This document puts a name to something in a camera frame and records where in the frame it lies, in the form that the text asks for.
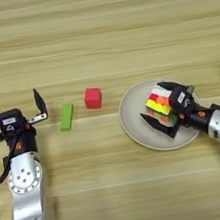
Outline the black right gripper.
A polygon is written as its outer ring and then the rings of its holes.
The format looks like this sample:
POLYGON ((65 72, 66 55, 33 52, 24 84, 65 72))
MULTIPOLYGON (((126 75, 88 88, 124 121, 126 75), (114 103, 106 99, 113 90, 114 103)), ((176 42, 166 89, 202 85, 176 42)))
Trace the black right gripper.
MULTIPOLYGON (((210 108, 202 107, 195 102, 193 95, 188 92, 186 85, 180 83, 161 81, 157 84, 163 89, 172 91, 174 108, 181 119, 181 123, 186 127, 192 127, 199 131, 208 132, 209 121, 213 111, 210 108)), ((179 121, 176 121, 173 127, 161 124, 157 119, 146 115, 140 116, 154 129, 166 134, 170 138, 174 138, 180 128, 179 121)))

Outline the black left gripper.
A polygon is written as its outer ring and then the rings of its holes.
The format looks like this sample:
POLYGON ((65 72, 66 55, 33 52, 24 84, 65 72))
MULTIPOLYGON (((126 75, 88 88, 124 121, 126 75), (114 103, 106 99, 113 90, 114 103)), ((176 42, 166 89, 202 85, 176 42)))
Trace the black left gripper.
MULTIPOLYGON (((47 106, 42 96, 37 90, 33 91, 36 106, 40 111, 40 119, 46 120, 48 118, 47 106)), ((11 118, 2 120, 2 128, 4 138, 9 146, 10 157, 14 158, 26 152, 37 152, 36 143, 36 129, 33 127, 31 121, 23 118, 11 118)))

